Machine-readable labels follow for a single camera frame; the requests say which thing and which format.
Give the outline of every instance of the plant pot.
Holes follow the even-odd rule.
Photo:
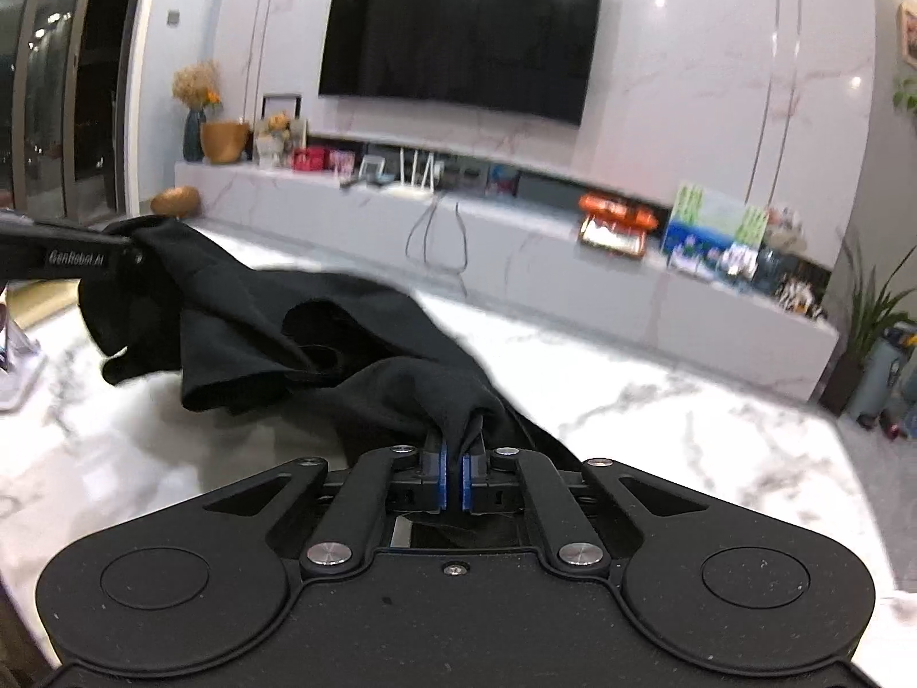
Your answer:
[[[835,416],[841,416],[862,377],[863,365],[844,352],[834,365],[822,397],[818,399],[819,404]]]
[[[201,126],[207,117],[203,109],[191,109],[185,119],[185,141],[182,142],[182,157],[185,162],[199,163],[203,160],[203,147],[201,147]]]
[[[235,163],[249,140],[245,122],[206,122],[201,124],[201,146],[214,165]]]

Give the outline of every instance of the black garment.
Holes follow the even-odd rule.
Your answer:
[[[536,449],[579,468],[403,292],[350,274],[255,271],[173,219],[107,232],[145,254],[117,282],[80,285],[96,344],[109,357],[123,351],[104,364],[108,382],[180,369],[192,411],[242,412],[300,392],[333,418],[351,463],[367,449],[423,445],[435,431],[450,475],[481,433],[488,448]]]

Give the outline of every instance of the green plant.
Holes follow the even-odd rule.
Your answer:
[[[905,77],[903,80],[896,80],[897,89],[891,96],[891,102],[895,108],[902,105],[912,114],[917,114],[917,77]]]
[[[850,264],[851,276],[854,280],[853,300],[850,312],[850,332],[847,335],[847,354],[851,355],[859,364],[865,362],[869,351],[873,348],[876,340],[882,335],[882,332],[896,323],[914,323],[909,314],[903,310],[896,310],[899,303],[914,291],[917,287],[911,287],[904,291],[893,294],[888,286],[894,279],[902,266],[917,250],[914,245],[907,252],[905,257],[888,275],[887,280],[881,289],[876,291],[876,267],[865,277],[863,268],[863,252],[860,249],[859,240],[855,242],[852,248],[846,240],[841,241],[842,252],[844,253],[847,263]]]

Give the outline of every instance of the screw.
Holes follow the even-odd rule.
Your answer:
[[[602,560],[602,549],[591,543],[567,543],[558,551],[561,561],[570,566],[593,566]]]
[[[338,566],[338,564],[343,564],[345,561],[350,560],[350,557],[353,556],[353,551],[350,550],[349,546],[331,540],[327,541],[327,543],[316,543],[315,546],[310,546],[305,555],[313,564]]]

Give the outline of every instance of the black tv screen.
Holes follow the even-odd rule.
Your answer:
[[[600,0],[332,0],[321,95],[464,103],[579,124]]]

